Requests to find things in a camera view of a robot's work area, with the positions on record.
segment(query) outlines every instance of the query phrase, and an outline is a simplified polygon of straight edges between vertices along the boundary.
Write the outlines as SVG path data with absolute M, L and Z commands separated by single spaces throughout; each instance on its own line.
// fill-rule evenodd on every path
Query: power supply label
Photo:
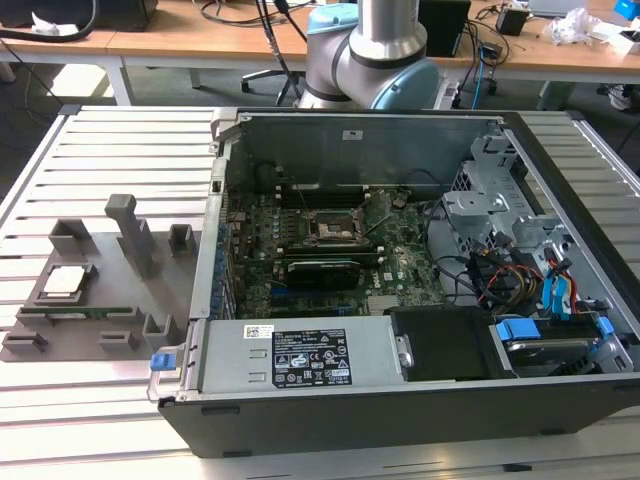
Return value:
M 344 330 L 273 332 L 271 338 L 277 388 L 351 385 Z

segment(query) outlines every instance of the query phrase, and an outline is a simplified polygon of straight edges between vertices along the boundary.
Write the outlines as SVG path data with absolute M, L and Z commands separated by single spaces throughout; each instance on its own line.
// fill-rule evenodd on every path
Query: green circuit board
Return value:
M 353 208 L 287 209 L 268 195 L 230 199 L 236 317 L 286 318 L 379 315 L 393 306 L 418 306 L 444 302 L 433 278 L 432 264 L 422 244 L 424 217 L 417 204 L 396 208 L 394 191 L 373 194 L 361 209 L 360 233 L 376 248 L 378 262 L 360 268 L 357 285 L 346 290 L 288 288 L 282 245 L 301 244 L 313 231 L 312 218 L 331 236 L 331 224 L 347 218 Z

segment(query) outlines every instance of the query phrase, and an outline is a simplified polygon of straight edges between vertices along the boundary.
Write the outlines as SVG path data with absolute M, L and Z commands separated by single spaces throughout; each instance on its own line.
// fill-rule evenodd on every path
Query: aluminum slat table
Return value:
M 202 229 L 211 110 L 85 107 L 58 117 L 0 207 L 0 341 L 51 252 L 58 216 L 115 232 L 106 200 L 133 193 L 151 230 L 175 220 Z M 637 179 L 585 122 L 524 118 L 640 275 Z M 608 479 L 640 469 L 640 408 L 576 435 L 201 460 L 147 401 L 148 375 L 146 361 L 0 363 L 0 478 L 486 479 L 523 463 L 533 468 L 527 478 Z

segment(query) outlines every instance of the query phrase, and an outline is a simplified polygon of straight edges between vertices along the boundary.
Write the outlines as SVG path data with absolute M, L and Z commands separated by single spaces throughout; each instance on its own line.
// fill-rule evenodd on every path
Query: office chair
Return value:
M 282 70 L 262 70 L 260 72 L 250 73 L 248 75 L 243 75 L 242 81 L 240 82 L 240 87 L 244 93 L 250 93 L 251 87 L 249 86 L 249 82 L 252 80 L 259 80 L 261 78 L 269 78 L 276 77 L 279 75 L 284 75 Z M 293 81 L 296 85 L 300 83 L 300 77 L 304 76 L 304 72 L 291 72 L 291 76 L 293 77 Z M 276 98 L 276 107 L 282 105 L 284 102 L 284 97 L 286 97 L 289 89 L 291 88 L 291 81 L 287 78 L 284 82 L 284 86 L 282 90 L 278 93 L 278 97 Z

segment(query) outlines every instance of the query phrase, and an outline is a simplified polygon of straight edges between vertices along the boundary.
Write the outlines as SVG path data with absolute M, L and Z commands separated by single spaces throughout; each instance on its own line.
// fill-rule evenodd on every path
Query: wooden desk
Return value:
M 474 19 L 483 7 L 500 3 L 499 1 L 474 1 L 471 5 L 469 18 Z M 591 0 L 589 3 L 590 12 L 593 15 L 602 20 L 620 23 L 622 17 L 616 18 L 617 14 L 613 11 L 615 0 Z M 484 23 L 495 27 L 496 19 L 497 15 L 493 15 L 484 20 Z M 552 45 L 539 37 L 548 23 L 549 20 L 534 18 L 525 24 L 519 37 L 505 37 L 511 46 L 511 53 L 507 62 L 498 67 L 496 75 L 530 80 L 555 80 L 556 78 L 550 78 L 550 76 L 553 77 L 557 74 L 561 77 L 558 80 L 570 80 L 567 78 L 568 76 L 577 74 L 581 76 L 581 81 L 589 81 L 584 79 L 584 74 L 587 74 L 592 75 L 594 81 L 604 82 L 599 79 L 605 75 L 622 74 L 631 75 L 635 77 L 635 82 L 638 82 L 640 55 L 616 55 L 610 45 L 603 44 L 598 40 L 593 40 L 590 46 L 584 44 Z M 486 28 L 480 27 L 480 37 L 485 41 L 502 44 L 501 40 Z M 457 57 L 438 63 L 446 68 L 467 66 L 471 55 L 471 40 L 469 35 L 464 35 Z
M 292 13 L 303 31 L 307 29 L 310 11 L 310 8 L 302 8 Z M 209 12 L 215 13 L 215 6 Z M 257 16 L 257 11 L 253 2 L 234 1 L 222 7 L 220 16 L 229 20 L 250 19 Z M 274 30 L 285 58 L 304 63 L 307 47 L 293 27 L 289 24 L 277 25 Z M 190 0 L 160 0 L 145 33 L 118 32 L 107 48 L 109 54 L 122 56 L 185 56 L 274 62 L 262 28 L 239 28 L 210 22 Z
M 470 18 L 498 0 L 473 0 Z M 611 20 L 615 0 L 590 0 L 591 11 Z M 294 13 L 306 29 L 309 8 Z M 233 1 L 222 9 L 228 19 L 256 16 L 252 3 Z M 485 20 L 495 25 L 496 16 Z M 640 55 L 619 57 L 610 47 L 597 41 L 593 45 L 554 46 L 539 33 L 548 20 L 529 21 L 519 37 L 507 37 L 511 45 L 508 61 L 495 71 L 496 78 L 573 82 L 638 83 Z M 290 25 L 275 27 L 280 49 L 292 70 L 305 69 L 306 45 Z M 485 41 L 499 43 L 489 30 L 481 28 Z M 142 33 L 93 32 L 88 39 L 65 45 L 7 41 L 26 62 L 89 63 L 104 67 L 119 105 L 131 105 L 133 98 L 126 67 L 157 66 L 188 68 L 194 86 L 199 84 L 198 69 L 233 68 L 241 70 L 278 69 L 261 28 L 238 28 L 204 19 L 191 0 L 160 0 L 148 29 Z M 0 49 L 0 61 L 12 61 Z M 435 58 L 445 79 L 462 78 L 472 62 L 471 41 L 463 35 L 455 58 Z

